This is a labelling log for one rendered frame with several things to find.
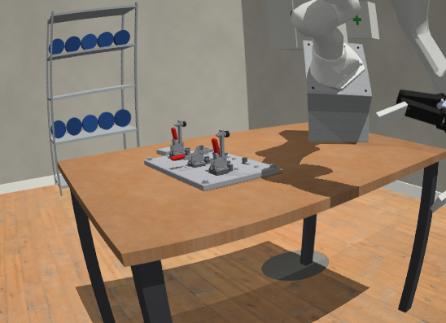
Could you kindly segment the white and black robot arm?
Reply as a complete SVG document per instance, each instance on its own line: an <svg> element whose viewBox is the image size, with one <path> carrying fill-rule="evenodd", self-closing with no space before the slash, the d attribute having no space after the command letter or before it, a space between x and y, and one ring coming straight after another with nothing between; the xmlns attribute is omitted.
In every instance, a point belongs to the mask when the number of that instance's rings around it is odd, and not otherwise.
<svg viewBox="0 0 446 323"><path fill-rule="evenodd" d="M446 59L429 30L430 0L389 1L399 26L417 52L437 93L446 95ZM358 0L312 0L291 12L291 22L296 30L313 40L310 71L318 83L344 89L365 70L356 52L343 43L343 34L337 28L355 18L360 11Z"/></svg>

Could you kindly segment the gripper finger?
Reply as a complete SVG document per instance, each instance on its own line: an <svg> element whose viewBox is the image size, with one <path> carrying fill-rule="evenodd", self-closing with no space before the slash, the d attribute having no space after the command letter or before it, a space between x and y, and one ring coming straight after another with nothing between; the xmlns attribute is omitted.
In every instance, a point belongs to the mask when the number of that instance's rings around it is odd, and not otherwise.
<svg viewBox="0 0 446 323"><path fill-rule="evenodd" d="M445 99L443 93L428 94L401 89L395 105L376 112L372 127L378 130L407 116L445 131L442 123L446 116Z"/></svg>
<svg viewBox="0 0 446 323"><path fill-rule="evenodd" d="M446 204L446 191L444 191L441 195L439 195L438 198L435 200L435 202L431 206L432 212L434 213L445 204Z"/></svg>

